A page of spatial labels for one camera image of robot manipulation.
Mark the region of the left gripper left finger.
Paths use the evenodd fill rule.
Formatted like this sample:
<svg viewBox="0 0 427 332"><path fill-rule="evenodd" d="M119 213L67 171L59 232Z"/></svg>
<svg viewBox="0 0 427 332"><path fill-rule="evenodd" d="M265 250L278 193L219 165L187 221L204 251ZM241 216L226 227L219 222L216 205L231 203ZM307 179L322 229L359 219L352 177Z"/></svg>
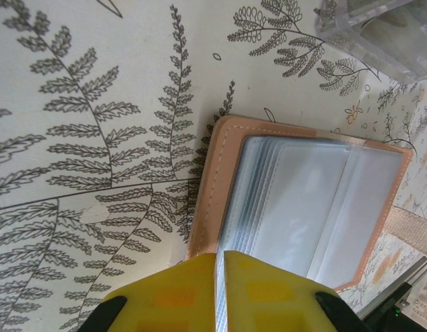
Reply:
<svg viewBox="0 0 427 332"><path fill-rule="evenodd" d="M215 331L216 254L203 254L109 293L85 331Z"/></svg>

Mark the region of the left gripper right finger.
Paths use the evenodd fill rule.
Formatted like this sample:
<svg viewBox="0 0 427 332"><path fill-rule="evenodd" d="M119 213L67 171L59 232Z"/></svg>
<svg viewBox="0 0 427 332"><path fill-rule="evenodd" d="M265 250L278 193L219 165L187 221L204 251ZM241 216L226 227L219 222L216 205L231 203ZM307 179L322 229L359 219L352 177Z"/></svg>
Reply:
<svg viewBox="0 0 427 332"><path fill-rule="evenodd" d="M228 331L367 331L331 288L238 251L224 255Z"/></svg>

